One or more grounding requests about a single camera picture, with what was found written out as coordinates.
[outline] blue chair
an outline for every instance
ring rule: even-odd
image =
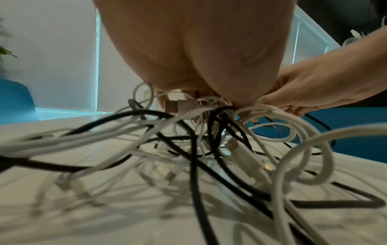
[[[309,113],[311,116],[322,121],[331,129],[344,128],[349,126],[364,125],[370,123],[386,123],[387,108],[386,107],[352,107],[352,108],[331,108]],[[326,129],[320,124],[304,117],[303,119],[310,122],[313,126],[325,132]],[[265,119],[260,119],[259,123],[267,122]],[[278,138],[276,128],[258,128],[253,130],[255,133],[265,135],[272,138]],[[281,137],[289,135],[289,131],[283,129],[280,131]],[[366,136],[345,138],[337,141],[334,147],[335,152],[352,155],[356,157],[366,158],[374,161],[387,163],[387,154],[384,152],[387,149],[386,136]]]
[[[0,125],[39,121],[26,86],[0,78]]]

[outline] tabletop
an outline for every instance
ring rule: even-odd
[[[75,117],[0,126],[0,143],[33,132],[77,127],[100,116]],[[129,142],[109,139],[71,151],[33,159],[68,164],[95,165],[121,150]],[[277,156],[289,149],[281,143],[269,144]],[[154,151],[153,145],[143,145]],[[311,164],[319,166],[321,156]],[[387,188],[387,165],[336,154],[334,179],[386,199],[370,186],[343,172],[354,172],[381,189]],[[58,173],[14,167],[0,177],[0,245],[197,245],[205,244],[192,205],[188,173],[167,185],[162,181],[168,165],[125,164],[81,179],[82,195],[64,192],[53,180]],[[213,166],[228,179],[217,165]],[[274,222],[239,199],[210,176],[199,171],[202,199],[220,244],[278,244]],[[359,197],[329,184],[292,185],[289,194],[298,200],[341,200]],[[302,210],[331,244],[385,244],[387,209]]]

